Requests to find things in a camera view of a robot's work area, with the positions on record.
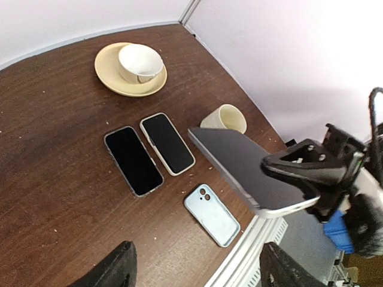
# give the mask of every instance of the white phone case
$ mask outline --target white phone case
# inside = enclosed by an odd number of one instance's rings
[[[186,167],[184,170],[182,170],[182,171],[180,171],[180,172],[178,172],[178,173],[174,173],[174,172],[172,171],[172,169],[169,167],[168,163],[167,163],[166,160],[163,158],[163,156],[161,155],[160,151],[157,149],[157,147],[156,147],[155,145],[153,145],[153,142],[151,141],[150,136],[149,136],[148,132],[146,131],[144,125],[143,125],[144,121],[146,121],[146,120],[148,120],[148,119],[150,119],[150,118],[153,118],[153,117],[155,117],[155,116],[157,116],[157,115],[160,115],[160,114],[164,115],[164,116],[168,119],[168,121],[169,121],[170,124],[172,125],[173,129],[174,129],[175,132],[178,134],[178,136],[180,137],[180,139],[182,140],[182,142],[183,142],[184,145],[186,146],[187,150],[189,151],[191,157],[193,158],[193,163],[192,163],[191,165],[189,165],[188,167]],[[192,152],[190,151],[190,148],[186,145],[184,139],[182,138],[182,136],[180,135],[180,133],[179,133],[178,130],[175,128],[175,126],[173,125],[172,121],[169,119],[169,117],[168,117],[166,114],[164,114],[163,112],[158,112],[158,113],[156,113],[156,114],[154,114],[154,115],[151,115],[150,117],[144,118],[144,119],[141,120],[141,122],[140,122],[140,124],[139,124],[139,127],[140,127],[140,129],[142,130],[142,132],[143,132],[143,134],[145,135],[145,137],[146,137],[146,139],[148,140],[148,142],[150,143],[151,147],[154,149],[154,151],[156,152],[156,154],[157,154],[158,157],[160,158],[160,161],[161,161],[162,164],[165,166],[166,170],[167,170],[172,176],[180,175],[180,174],[184,173],[186,170],[188,170],[188,169],[190,169],[191,167],[194,166],[194,164],[196,163],[196,159],[195,159],[194,155],[192,154]]]

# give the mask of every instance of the saucer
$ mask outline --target saucer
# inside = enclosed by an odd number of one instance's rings
[[[95,70],[100,81],[117,94],[128,97],[145,97],[157,93],[166,83],[168,73],[165,65],[161,73],[149,82],[131,84],[118,73],[118,53],[131,43],[115,43],[104,47],[96,56]]]

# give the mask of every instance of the white cup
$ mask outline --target white cup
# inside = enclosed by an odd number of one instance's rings
[[[118,53],[118,72],[124,80],[133,84],[142,84],[152,80],[163,69],[163,61],[154,49],[129,44]]]
[[[245,133],[247,123],[244,115],[238,108],[226,103],[209,114],[201,122],[200,127],[204,129],[230,129]]]

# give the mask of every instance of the teacup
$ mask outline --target teacup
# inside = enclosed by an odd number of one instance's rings
[[[124,46],[118,53],[118,62],[121,77],[133,84],[149,82],[163,69],[160,54],[141,44]]]

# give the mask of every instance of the dark wood table surface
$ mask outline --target dark wood table surface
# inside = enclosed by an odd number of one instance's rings
[[[114,42],[160,51],[168,82],[140,99],[97,78],[97,52]],[[224,103],[248,121],[246,135],[269,152],[284,148],[272,126],[219,63],[181,25],[100,36],[31,57],[0,71],[0,285],[66,286],[123,240],[138,251],[137,286],[203,286],[235,242],[220,248],[184,207],[209,184],[246,229],[247,205],[187,137],[187,128]],[[165,112],[196,157],[172,177],[139,129]],[[105,148],[104,134],[136,128],[165,177],[136,198]]]

